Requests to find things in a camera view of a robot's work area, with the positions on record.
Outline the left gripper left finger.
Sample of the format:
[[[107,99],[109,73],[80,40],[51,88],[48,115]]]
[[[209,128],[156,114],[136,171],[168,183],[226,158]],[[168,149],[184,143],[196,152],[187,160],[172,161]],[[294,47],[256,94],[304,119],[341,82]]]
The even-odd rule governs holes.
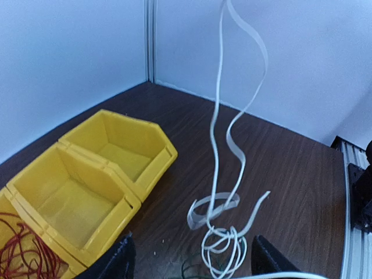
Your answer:
[[[134,278],[135,257],[135,243],[129,233],[87,268],[83,278]]]

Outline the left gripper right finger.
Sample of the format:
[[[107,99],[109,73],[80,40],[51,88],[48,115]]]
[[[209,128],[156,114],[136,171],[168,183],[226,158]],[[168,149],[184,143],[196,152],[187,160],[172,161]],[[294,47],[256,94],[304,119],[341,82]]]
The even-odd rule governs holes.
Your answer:
[[[252,241],[251,271],[253,276],[280,272],[301,272],[262,235],[254,236]]]

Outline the yellow three-compartment bin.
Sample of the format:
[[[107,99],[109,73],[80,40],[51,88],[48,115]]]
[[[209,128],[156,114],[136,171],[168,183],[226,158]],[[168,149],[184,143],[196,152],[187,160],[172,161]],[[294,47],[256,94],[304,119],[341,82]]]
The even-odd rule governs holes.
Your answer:
[[[108,110],[70,130],[1,190],[1,277],[84,272],[176,157],[158,124]]]

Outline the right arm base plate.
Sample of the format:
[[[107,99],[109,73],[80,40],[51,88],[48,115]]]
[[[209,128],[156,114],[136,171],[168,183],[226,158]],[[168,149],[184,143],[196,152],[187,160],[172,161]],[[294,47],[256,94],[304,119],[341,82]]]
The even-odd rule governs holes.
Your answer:
[[[363,170],[348,164],[352,227],[371,232],[371,142],[366,148],[369,165]]]

